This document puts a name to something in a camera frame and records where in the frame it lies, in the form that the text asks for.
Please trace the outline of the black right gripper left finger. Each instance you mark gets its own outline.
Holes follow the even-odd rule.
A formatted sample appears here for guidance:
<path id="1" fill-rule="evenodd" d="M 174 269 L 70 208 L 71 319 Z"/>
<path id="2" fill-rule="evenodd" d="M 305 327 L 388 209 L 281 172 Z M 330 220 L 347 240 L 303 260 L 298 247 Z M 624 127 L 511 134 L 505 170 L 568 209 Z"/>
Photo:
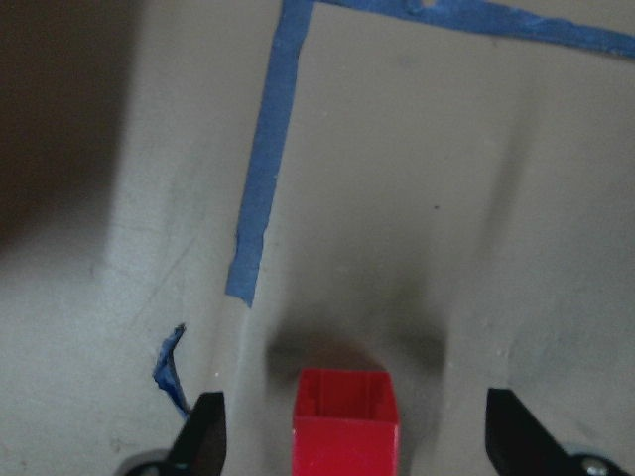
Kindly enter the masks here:
<path id="1" fill-rule="evenodd" d="M 167 459 L 168 475 L 222 473 L 227 454 L 225 399 L 222 392 L 201 394 Z"/>

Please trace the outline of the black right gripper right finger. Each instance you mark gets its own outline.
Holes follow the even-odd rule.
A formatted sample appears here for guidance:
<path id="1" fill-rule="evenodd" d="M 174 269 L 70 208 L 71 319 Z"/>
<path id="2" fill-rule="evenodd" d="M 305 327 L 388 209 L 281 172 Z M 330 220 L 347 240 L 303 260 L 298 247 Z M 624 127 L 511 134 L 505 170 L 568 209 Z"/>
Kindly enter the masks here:
<path id="1" fill-rule="evenodd" d="M 508 389 L 487 391 L 485 450 L 498 475 L 577 474 L 572 459 Z"/>

